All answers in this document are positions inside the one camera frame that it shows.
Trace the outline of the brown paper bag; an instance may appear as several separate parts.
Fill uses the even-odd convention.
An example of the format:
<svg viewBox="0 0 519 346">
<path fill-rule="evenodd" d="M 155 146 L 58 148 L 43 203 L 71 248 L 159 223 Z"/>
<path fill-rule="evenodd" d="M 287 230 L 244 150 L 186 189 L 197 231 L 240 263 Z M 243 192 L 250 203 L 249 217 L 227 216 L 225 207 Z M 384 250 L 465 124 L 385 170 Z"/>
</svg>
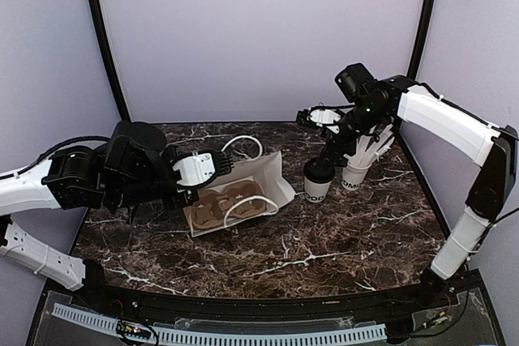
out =
<svg viewBox="0 0 519 346">
<path fill-rule="evenodd" d="M 235 162 L 230 174 L 198 190 L 199 199 L 183 209 L 193 237 L 273 216 L 294 200 L 295 190 L 282 176 L 281 152 L 265 155 L 262 143 L 250 135 L 234 137 L 222 150 L 244 139 L 257 143 L 258 156 Z"/>
</svg>

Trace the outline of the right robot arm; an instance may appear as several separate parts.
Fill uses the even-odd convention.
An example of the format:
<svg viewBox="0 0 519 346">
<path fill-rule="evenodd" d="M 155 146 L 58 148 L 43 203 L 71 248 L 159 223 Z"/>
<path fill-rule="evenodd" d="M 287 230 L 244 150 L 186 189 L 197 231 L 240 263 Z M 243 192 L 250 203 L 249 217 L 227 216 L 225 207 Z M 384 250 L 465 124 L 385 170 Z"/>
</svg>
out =
<svg viewBox="0 0 519 346">
<path fill-rule="evenodd" d="M 353 155 L 354 142 L 371 135 L 374 127 L 407 122 L 454 146 L 480 168 L 460 219 L 424 272 L 432 277 L 414 290 L 414 302 L 430 309 L 444 297 L 443 281 L 457 272 L 497 222 L 517 177 L 518 134 L 511 126 L 499 127 L 445 100 L 425 83 L 404 75 L 375 79 L 362 63 L 347 66 L 335 82 L 351 106 L 344 114 L 323 106 L 311 109 L 310 120 L 331 133 L 318 157 L 319 167 Z"/>
</svg>

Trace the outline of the brown pulp cup carrier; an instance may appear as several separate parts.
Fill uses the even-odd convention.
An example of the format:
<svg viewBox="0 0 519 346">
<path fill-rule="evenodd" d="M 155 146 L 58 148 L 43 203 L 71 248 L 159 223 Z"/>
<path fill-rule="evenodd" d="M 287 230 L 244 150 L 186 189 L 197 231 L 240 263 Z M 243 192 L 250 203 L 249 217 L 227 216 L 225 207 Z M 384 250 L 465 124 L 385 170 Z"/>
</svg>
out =
<svg viewBox="0 0 519 346">
<path fill-rule="evenodd" d="M 228 222 L 258 216 L 264 212 L 267 203 L 262 199 L 252 199 L 253 196 L 263 194 L 260 185 L 252 180 L 241 180 L 222 190 L 204 189 L 199 192 L 199 200 L 184 209 L 185 217 L 194 230 L 223 227 L 227 212 L 241 200 L 245 202 L 230 212 L 227 216 Z"/>
</svg>

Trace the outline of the white paper coffee cup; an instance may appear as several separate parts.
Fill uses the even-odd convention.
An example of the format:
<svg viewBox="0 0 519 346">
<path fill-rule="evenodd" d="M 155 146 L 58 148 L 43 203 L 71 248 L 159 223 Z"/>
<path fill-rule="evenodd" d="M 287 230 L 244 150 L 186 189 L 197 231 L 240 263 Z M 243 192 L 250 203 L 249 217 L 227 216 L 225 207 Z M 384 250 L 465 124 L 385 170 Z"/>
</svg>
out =
<svg viewBox="0 0 519 346">
<path fill-rule="evenodd" d="M 304 177 L 304 199 L 310 203 L 321 203 L 329 190 L 332 179 L 324 181 Z"/>
</svg>

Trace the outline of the black plastic cup lid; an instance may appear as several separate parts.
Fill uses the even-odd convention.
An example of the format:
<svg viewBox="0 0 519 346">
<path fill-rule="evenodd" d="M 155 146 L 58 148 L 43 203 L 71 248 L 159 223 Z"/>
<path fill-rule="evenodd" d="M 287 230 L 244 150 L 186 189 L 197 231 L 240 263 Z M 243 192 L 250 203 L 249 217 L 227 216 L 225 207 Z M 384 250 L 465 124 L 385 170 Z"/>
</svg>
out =
<svg viewBox="0 0 519 346">
<path fill-rule="evenodd" d="M 332 164 L 328 162 L 320 163 L 318 158 L 315 157 L 305 163 L 303 174 L 311 182 L 324 184 L 333 180 L 336 171 Z"/>
</svg>

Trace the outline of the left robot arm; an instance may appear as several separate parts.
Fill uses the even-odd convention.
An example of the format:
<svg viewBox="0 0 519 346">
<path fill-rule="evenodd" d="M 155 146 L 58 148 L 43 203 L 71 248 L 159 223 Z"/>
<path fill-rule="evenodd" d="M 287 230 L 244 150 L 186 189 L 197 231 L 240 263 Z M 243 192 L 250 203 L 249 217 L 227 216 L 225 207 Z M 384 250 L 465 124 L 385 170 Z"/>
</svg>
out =
<svg viewBox="0 0 519 346">
<path fill-rule="evenodd" d="M 193 204 L 196 196 L 194 190 L 175 187 L 180 178 L 172 170 L 176 149 L 157 127 L 121 121 L 99 147 L 87 147 L 84 140 L 60 143 L 37 162 L 1 177 L 1 254 L 68 290 L 83 289 L 84 299 L 95 309 L 108 310 L 114 291 L 103 284 L 100 264 L 37 240 L 12 216 L 35 209 L 81 207 L 105 207 L 110 212 L 127 208 L 135 214 L 140 204 L 156 200 L 175 210 Z"/>
</svg>

